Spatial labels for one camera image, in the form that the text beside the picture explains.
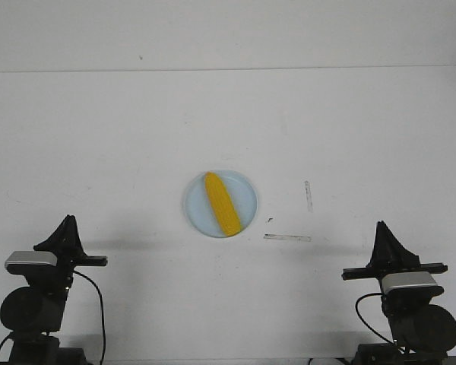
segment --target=light blue plate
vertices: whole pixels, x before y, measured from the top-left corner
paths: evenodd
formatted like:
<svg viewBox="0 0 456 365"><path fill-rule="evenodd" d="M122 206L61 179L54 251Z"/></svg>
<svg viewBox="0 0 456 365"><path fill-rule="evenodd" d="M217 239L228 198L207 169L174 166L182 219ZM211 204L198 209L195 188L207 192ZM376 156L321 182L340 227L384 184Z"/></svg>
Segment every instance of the light blue plate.
<svg viewBox="0 0 456 365"><path fill-rule="evenodd" d="M242 230L252 222L257 211L257 195L249 181L241 174L230 170L212 171L226 186L235 207ZM226 237L211 209L204 189L204 173L198 176L188 188L184 200L184 210L192 225L206 236Z"/></svg>

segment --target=white tape mark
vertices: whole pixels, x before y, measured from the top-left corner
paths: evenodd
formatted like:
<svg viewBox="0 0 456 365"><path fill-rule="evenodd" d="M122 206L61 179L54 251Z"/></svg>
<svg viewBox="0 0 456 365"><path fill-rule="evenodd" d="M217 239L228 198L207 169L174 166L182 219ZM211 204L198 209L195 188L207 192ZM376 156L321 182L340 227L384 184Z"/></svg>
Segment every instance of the white tape mark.
<svg viewBox="0 0 456 365"><path fill-rule="evenodd" d="M309 181L305 181L304 185L306 186L307 210L312 212L311 186L309 185Z"/></svg>
<svg viewBox="0 0 456 365"><path fill-rule="evenodd" d="M293 236L291 234L265 234L264 238L266 240L311 242L311 237L309 237L309 236Z"/></svg>

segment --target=yellow corn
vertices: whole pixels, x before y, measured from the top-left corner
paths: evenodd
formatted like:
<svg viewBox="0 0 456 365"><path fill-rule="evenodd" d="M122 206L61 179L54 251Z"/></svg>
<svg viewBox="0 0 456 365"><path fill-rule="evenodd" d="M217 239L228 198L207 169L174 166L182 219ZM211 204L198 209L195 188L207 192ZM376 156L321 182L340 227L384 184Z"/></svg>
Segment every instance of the yellow corn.
<svg viewBox="0 0 456 365"><path fill-rule="evenodd" d="M228 194L226 186L220 177L216 173L206 173L204 175L204 188L214 216L226 236L234 236L241 232L240 219L235 207L233 207L230 194Z"/></svg>

